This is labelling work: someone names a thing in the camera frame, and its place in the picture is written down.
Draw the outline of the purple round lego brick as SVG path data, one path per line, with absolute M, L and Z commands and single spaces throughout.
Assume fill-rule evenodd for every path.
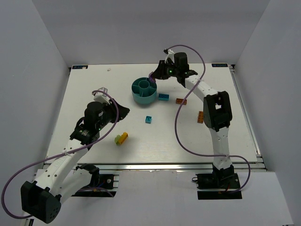
M 150 80 L 150 82 L 152 82 L 152 83 L 156 83 L 156 79 L 153 78 L 152 73 L 149 74 L 149 80 Z

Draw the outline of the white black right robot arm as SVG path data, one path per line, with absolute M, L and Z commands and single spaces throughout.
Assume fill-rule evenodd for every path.
M 198 178 L 203 189 L 227 189 L 234 178 L 234 167 L 230 159 L 228 134 L 232 120 L 230 97 L 226 91 L 217 91 L 206 84 L 188 64 L 186 53 L 164 51 L 157 69 L 150 75 L 151 80 L 167 80 L 175 77 L 183 87 L 194 93 L 203 102 L 203 121 L 210 131 L 213 143 L 213 172 Z

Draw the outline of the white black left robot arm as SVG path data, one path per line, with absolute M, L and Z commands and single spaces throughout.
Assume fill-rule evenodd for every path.
M 26 181 L 22 185 L 22 209 L 49 224 L 57 217 L 62 204 L 69 197 L 86 186 L 95 185 L 99 169 L 92 164 L 79 166 L 70 178 L 67 176 L 99 139 L 100 131 L 108 123 L 124 119 L 129 112 L 128 108 L 113 100 L 107 103 L 90 102 L 61 154 L 54 157 L 54 161 L 45 172 L 33 182 Z

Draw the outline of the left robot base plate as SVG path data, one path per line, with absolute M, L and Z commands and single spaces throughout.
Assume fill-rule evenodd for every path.
M 99 174 L 97 179 L 77 191 L 73 197 L 113 198 L 119 186 L 118 174 Z

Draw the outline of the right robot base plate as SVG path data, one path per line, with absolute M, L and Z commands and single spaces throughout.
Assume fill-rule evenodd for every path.
M 199 200 L 241 200 L 241 191 L 234 192 L 240 188 L 237 173 L 230 178 L 218 182 L 212 174 L 196 174 L 192 182 L 197 185 Z

